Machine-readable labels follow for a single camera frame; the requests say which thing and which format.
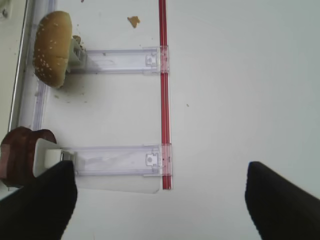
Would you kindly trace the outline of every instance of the transparent plastic slider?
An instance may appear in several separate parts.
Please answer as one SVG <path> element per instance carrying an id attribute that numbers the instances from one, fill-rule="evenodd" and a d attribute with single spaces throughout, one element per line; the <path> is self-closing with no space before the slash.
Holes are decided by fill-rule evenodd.
<path id="1" fill-rule="evenodd" d="M 63 148 L 81 176 L 171 176 L 171 145 Z"/>
<path id="2" fill-rule="evenodd" d="M 169 72 L 168 46 L 142 49 L 87 50 L 78 52 L 80 63 L 70 64 L 70 74 Z"/>

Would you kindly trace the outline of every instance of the red plastic edge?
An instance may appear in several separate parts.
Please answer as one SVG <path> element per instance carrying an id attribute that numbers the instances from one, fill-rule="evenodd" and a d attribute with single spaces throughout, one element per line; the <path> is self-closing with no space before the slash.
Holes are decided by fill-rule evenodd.
<path id="1" fill-rule="evenodd" d="M 159 23 L 160 23 L 160 45 L 167 46 L 167 8 L 166 0 L 159 0 Z M 161 130 L 162 144 L 170 144 L 170 124 L 169 124 L 169 89 L 168 73 L 161 73 Z M 171 161 L 171 154 L 166 150 L 163 152 L 164 163 Z M 172 175 L 162 177 L 162 189 L 172 188 Z"/>

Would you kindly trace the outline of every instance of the clear plastic bracket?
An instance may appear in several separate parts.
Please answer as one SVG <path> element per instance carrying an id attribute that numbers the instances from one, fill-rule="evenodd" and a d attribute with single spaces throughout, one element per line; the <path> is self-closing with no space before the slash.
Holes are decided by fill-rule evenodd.
<path id="1" fill-rule="evenodd" d="M 77 177 L 172 176 L 171 144 L 63 148 L 75 156 Z"/>
<path id="2" fill-rule="evenodd" d="M 169 73 L 169 48 L 87 50 L 80 61 L 70 66 L 71 74 Z"/>

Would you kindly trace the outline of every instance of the sesame seed bun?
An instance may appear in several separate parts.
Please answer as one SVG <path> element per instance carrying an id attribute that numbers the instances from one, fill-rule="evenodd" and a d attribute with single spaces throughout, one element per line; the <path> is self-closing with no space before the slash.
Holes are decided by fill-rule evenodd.
<path id="1" fill-rule="evenodd" d="M 70 15 L 54 11 L 39 23 L 33 50 L 35 75 L 53 88 L 60 88 L 66 77 L 72 39 Z"/>

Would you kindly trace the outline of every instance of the food crumb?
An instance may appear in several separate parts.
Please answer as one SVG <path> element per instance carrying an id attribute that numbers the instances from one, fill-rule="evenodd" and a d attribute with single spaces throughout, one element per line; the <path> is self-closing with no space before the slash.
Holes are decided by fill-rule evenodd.
<path id="1" fill-rule="evenodd" d="M 135 29 L 137 25 L 140 23 L 140 19 L 138 16 L 127 17 L 128 21 L 131 23 L 132 27 Z"/>

